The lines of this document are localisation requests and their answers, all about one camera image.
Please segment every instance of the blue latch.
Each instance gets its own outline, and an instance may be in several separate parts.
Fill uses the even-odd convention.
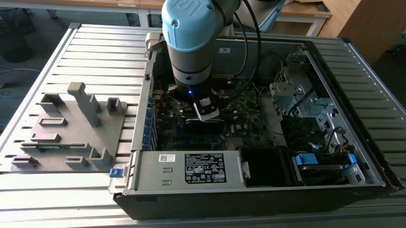
[[[317,159],[313,153],[300,153],[295,156],[297,165],[317,165]]]
[[[356,163],[356,158],[352,154],[348,154],[348,159],[349,159],[351,164]]]
[[[110,168],[109,169],[109,177],[117,178],[124,176],[124,169]]]

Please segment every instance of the table leg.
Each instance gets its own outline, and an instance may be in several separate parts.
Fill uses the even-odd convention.
[[[307,31],[305,36],[309,36],[309,37],[316,37],[317,36],[319,31],[323,28],[325,20],[327,20],[325,18],[315,18],[315,21],[309,26],[309,29]]]
[[[48,15],[52,19],[57,18],[54,9],[48,9],[46,12],[48,12]]]
[[[137,9],[137,13],[138,13],[138,24],[141,27],[149,28],[150,24],[149,24],[149,19],[148,19],[148,9]]]

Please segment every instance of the black cable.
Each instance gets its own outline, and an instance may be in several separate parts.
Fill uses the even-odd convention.
[[[331,139],[332,139],[332,136],[333,136],[333,133],[337,131],[337,130],[343,130],[343,128],[340,126],[336,126],[333,129],[332,129],[332,132],[328,136],[328,139],[327,139],[327,142],[325,142],[325,145],[323,147],[323,150],[327,150],[328,149],[328,145],[331,143]]]
[[[313,87],[311,87],[311,89],[307,91],[307,93],[301,96],[300,100],[297,100],[297,102],[293,104],[293,106],[291,107],[291,109],[287,112],[287,116],[291,115],[292,111],[295,110],[295,108],[300,105],[300,103],[305,100],[305,98],[311,95],[311,93],[313,92]]]
[[[249,15],[251,15],[251,18],[252,18],[252,21],[253,21],[253,26],[255,26],[255,31],[256,31],[256,39],[257,39],[257,53],[256,53],[256,59],[255,59],[255,68],[252,70],[252,74],[251,74],[251,77],[248,79],[248,82],[245,83],[245,85],[243,86],[243,88],[236,92],[236,94],[228,98],[226,102],[229,103],[232,100],[234,100],[234,98],[237,98],[240,96],[240,94],[243,93],[243,91],[247,89],[247,87],[251,85],[251,82],[255,78],[255,73],[257,71],[257,68],[259,68],[259,58],[260,58],[260,31],[259,31],[259,26],[257,26],[257,21],[256,21],[256,17],[255,17],[255,14],[253,14],[253,10],[251,8],[251,5],[248,3],[248,0],[243,0],[243,3],[245,4],[247,6],[247,9],[248,9],[248,12],[249,12]]]
[[[243,26],[241,26],[241,20],[240,20],[239,15],[236,14],[236,12],[233,13],[233,16],[236,18],[236,21],[239,22],[240,29],[241,29],[241,35],[243,35],[243,41],[245,43],[245,57],[243,59],[241,68],[240,68],[239,72],[233,75],[236,77],[237,75],[241,74],[241,71],[243,71],[243,69],[245,68],[245,65],[247,65],[247,59],[248,59],[248,40],[247,40],[245,30],[243,29]]]

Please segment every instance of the wire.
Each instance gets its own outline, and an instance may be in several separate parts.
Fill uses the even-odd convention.
[[[243,59],[241,68],[240,68],[239,72],[233,75],[236,77],[237,75],[241,74],[241,71],[244,70],[245,65],[247,65],[247,59],[248,59],[248,40],[247,40],[245,30],[243,29],[243,26],[241,26],[241,20],[240,20],[239,15],[236,14],[236,12],[233,13],[233,16],[234,16],[236,21],[239,22],[239,25],[240,25],[241,35],[243,35],[243,41],[244,41],[244,44],[245,44],[245,56],[244,56],[244,59]]]
[[[344,135],[341,134],[341,138],[344,139],[344,142],[341,144],[341,146],[337,148],[336,152],[341,153],[344,148],[347,148],[348,146],[348,139],[344,137]]]
[[[14,71],[14,70],[26,70],[26,71],[34,71],[34,72],[40,73],[40,71],[36,70],[36,69],[30,69],[30,68],[15,68],[15,69],[7,69],[7,70],[5,70],[5,71],[0,72],[0,74],[3,74],[3,73],[6,73],[6,72]]]
[[[265,128],[275,134],[284,136],[281,133],[275,132],[272,129],[269,129],[269,127],[267,126],[265,122],[261,120],[261,123],[264,124]]]
[[[260,59],[260,32],[259,32],[259,26],[257,26],[257,21],[256,21],[256,17],[255,17],[255,14],[253,14],[253,10],[251,8],[251,5],[248,3],[248,0],[243,0],[243,3],[245,4],[247,6],[247,9],[248,9],[248,12],[249,12],[249,15],[251,15],[251,18],[252,18],[252,21],[253,21],[253,25],[255,25],[255,31],[256,31],[256,42],[257,42],[257,52],[256,52],[256,58],[255,58],[255,68],[252,70],[252,73],[251,73],[251,77],[245,83],[245,85],[243,86],[243,88],[234,93],[234,95],[228,98],[228,103],[234,100],[234,98],[237,98],[240,96],[240,94],[243,93],[243,91],[247,89],[247,87],[251,85],[251,82],[255,78],[255,73],[257,71],[257,68],[259,68],[259,59]]]
[[[255,86],[255,83],[252,83],[252,86],[253,86],[253,89],[256,90],[256,92],[260,93],[256,86]]]
[[[257,104],[259,104],[259,99],[260,99],[260,94],[261,94],[261,91],[265,89],[265,87],[261,88],[261,90],[259,91],[259,95],[257,95]]]
[[[295,108],[300,105],[300,103],[305,100],[305,98],[311,95],[311,93],[313,92],[313,87],[311,87],[311,89],[307,91],[307,93],[301,96],[300,100],[297,100],[297,102],[293,104],[293,106],[291,107],[291,109],[287,112],[287,116],[291,115],[292,111],[295,110]]]
[[[3,95],[0,95],[0,97],[2,97],[2,98],[10,98],[10,99],[17,99],[17,98],[22,98],[25,96],[3,96]]]
[[[327,139],[327,142],[325,142],[325,145],[323,147],[323,150],[327,150],[328,149],[328,145],[331,143],[331,139],[332,139],[332,136],[333,136],[333,133],[337,131],[337,130],[341,130],[343,128],[340,126],[336,126],[332,131],[331,131],[331,134],[328,136],[328,139]]]

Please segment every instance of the warning label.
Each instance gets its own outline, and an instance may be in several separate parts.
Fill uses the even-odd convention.
[[[188,184],[225,183],[226,179],[222,154],[185,154],[184,180]]]

